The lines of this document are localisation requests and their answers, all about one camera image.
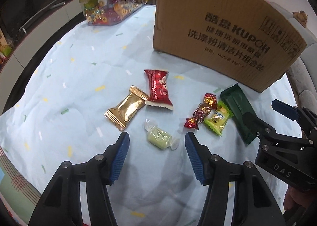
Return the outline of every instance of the sofa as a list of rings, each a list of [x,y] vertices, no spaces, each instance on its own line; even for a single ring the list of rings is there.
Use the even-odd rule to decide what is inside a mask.
[[[298,107],[307,107],[317,114],[317,38],[305,29],[293,14],[276,3],[270,3],[298,30],[307,43],[300,57],[286,71]]]

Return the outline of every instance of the table surface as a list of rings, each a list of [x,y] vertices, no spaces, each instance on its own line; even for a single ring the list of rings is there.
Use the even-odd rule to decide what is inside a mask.
[[[31,77],[24,96],[0,117],[1,147],[25,178],[42,192],[61,164],[87,162],[113,144],[120,132],[104,118],[131,85],[148,92],[144,69],[167,69],[167,87],[174,111],[146,106],[126,131],[130,149],[119,180],[108,188],[118,225],[185,225],[198,222],[207,193],[200,185],[184,147],[185,118],[191,116],[206,92],[219,95],[236,83],[201,65],[156,52],[152,48],[155,7],[145,6],[112,27],[80,23],[48,52]],[[283,76],[259,94],[244,85],[257,115],[278,133],[300,137],[299,126],[274,112],[280,99],[295,105]],[[144,122],[179,137],[178,149],[159,150],[146,140]],[[196,132],[201,144],[228,162],[254,161],[259,142],[246,146],[232,120],[222,137],[204,125]],[[286,184],[260,170],[281,206]],[[226,225],[230,225],[234,188],[230,185]],[[81,185],[84,222],[89,224],[85,185]]]

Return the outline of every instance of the red foil candy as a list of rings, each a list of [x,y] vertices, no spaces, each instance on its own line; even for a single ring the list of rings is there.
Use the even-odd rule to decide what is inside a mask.
[[[206,93],[203,103],[197,107],[191,118],[186,119],[184,127],[198,130],[198,123],[203,122],[212,109],[217,109],[216,96],[214,94]]]
[[[166,87],[166,77],[168,71],[164,70],[144,70],[149,78],[150,98],[145,101],[145,104],[151,106],[165,107],[173,110],[171,100],[168,98]]]

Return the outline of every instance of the green candy wrapper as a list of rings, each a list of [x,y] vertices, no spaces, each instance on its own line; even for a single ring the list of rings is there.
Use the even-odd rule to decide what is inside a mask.
[[[233,121],[236,124],[238,132],[244,143],[249,145],[256,136],[243,124],[242,115],[246,112],[250,112],[256,116],[256,113],[247,97],[238,84],[235,84],[221,92],[220,98],[233,112]]]

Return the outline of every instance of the brown cardboard box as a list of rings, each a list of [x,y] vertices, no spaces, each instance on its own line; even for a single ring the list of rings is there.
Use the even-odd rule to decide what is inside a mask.
[[[305,47],[298,31],[264,0],[157,0],[153,48],[258,92],[279,79]]]

